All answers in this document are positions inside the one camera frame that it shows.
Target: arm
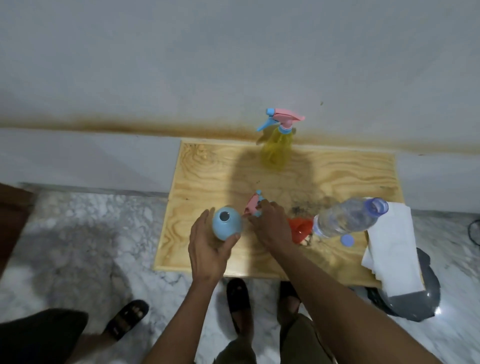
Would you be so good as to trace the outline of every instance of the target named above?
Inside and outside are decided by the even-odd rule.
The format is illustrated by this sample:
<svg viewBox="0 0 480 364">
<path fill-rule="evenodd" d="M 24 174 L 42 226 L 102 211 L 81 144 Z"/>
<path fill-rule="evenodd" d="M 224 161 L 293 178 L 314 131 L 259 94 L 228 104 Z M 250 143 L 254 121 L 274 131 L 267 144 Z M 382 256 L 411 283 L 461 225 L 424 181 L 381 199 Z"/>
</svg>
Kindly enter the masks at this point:
<svg viewBox="0 0 480 364">
<path fill-rule="evenodd" d="M 261 217 L 250 217 L 255 233 L 282 266 L 339 363 L 440 364 L 386 314 L 306 258 L 291 240 L 282 207 L 266 200 L 261 207 Z"/>
<path fill-rule="evenodd" d="M 192 226 L 188 252 L 192 285 L 173 319 L 162 332 L 143 364 L 192 364 L 213 290 L 223 277 L 232 247 L 240 238 L 230 236 L 215 249 L 207 238 L 208 210 Z"/>
</svg>

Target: yellow spray bottle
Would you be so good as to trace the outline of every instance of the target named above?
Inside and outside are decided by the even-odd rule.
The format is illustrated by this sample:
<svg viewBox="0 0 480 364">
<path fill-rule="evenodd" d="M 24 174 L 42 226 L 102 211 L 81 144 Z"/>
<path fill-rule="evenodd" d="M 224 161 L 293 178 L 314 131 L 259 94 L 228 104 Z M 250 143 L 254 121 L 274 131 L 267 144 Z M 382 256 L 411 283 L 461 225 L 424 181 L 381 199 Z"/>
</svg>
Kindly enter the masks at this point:
<svg viewBox="0 0 480 364">
<path fill-rule="evenodd" d="M 267 142 L 264 144 L 260 157 L 264 166 L 282 170 L 290 159 L 292 151 L 292 125 L 305 119 L 287 109 L 267 109 L 268 120 L 257 131 L 265 129 L 267 126 L 278 124 Z"/>
</svg>

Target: plywood table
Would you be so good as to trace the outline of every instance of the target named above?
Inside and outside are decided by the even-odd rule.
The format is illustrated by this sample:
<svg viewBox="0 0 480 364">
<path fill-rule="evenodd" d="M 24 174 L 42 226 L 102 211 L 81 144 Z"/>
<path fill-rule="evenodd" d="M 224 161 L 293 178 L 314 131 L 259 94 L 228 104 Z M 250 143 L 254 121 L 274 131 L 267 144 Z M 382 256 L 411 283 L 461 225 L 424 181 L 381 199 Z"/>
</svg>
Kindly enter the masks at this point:
<svg viewBox="0 0 480 364">
<path fill-rule="evenodd" d="M 285 207 L 289 216 L 314 216 L 349 197 L 374 196 L 403 202 L 395 158 L 388 153 L 349 150 L 294 149 L 282 172 L 266 170 L 260 163 L 259 146 L 182 142 L 168 198 L 154 269 L 190 271 L 190 228 L 206 208 L 230 205 L 243 212 L 255 190 Z M 345 285 L 380 287 L 374 275 L 360 265 L 367 236 L 353 234 L 347 248 L 339 238 L 299 249 L 314 263 Z M 232 250 L 226 275 L 280 278 L 286 275 L 256 240 L 248 221 Z"/>
</svg>

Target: white marble tile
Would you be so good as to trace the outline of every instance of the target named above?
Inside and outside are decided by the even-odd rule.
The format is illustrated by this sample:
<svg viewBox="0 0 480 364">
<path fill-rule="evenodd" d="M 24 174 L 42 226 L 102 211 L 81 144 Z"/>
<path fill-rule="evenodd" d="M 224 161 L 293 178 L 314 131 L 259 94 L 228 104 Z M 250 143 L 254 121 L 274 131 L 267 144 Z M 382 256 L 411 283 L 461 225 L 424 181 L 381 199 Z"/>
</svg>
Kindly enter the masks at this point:
<svg viewBox="0 0 480 364">
<path fill-rule="evenodd" d="M 139 363 L 180 306 L 191 277 L 151 270 L 165 213 L 160 197 L 43 192 L 0 281 L 0 322 L 48 307 L 87 311 L 87 332 L 100 332 L 129 300 L 150 313 L 111 349 L 84 363 Z M 480 363 L 480 250 L 462 214 L 414 216 L 417 245 L 432 258 L 442 285 L 442 313 L 421 323 L 394 318 L 445 363 Z M 196 362 L 211 363 L 235 338 L 217 286 Z M 258 363 L 279 363 L 278 282 L 248 279 Z"/>
</svg>

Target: brown stain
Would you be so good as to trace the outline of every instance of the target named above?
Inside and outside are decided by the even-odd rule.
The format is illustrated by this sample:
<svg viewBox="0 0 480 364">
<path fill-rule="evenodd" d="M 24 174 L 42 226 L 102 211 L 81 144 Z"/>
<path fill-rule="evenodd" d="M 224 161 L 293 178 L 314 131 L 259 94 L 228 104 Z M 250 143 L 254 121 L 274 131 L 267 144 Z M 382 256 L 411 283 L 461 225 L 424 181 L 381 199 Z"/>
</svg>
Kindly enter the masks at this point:
<svg viewBox="0 0 480 364">
<path fill-rule="evenodd" d="M 259 134 L 251 124 L 232 120 L 189 120 L 171 117 L 125 118 L 106 116 L 73 116 L 54 119 L 49 117 L 9 119 L 0 118 L 0 128 L 75 131 L 89 133 L 126 133 L 139 135 L 172 136 L 182 138 L 222 139 L 255 142 L 261 144 L 268 139 L 275 126 Z M 480 144 L 455 144 L 432 141 L 404 141 L 379 138 L 371 135 L 339 135 L 322 130 L 294 130 L 296 145 L 333 146 L 346 148 L 384 148 L 412 153 L 457 153 L 480 154 Z"/>
</svg>

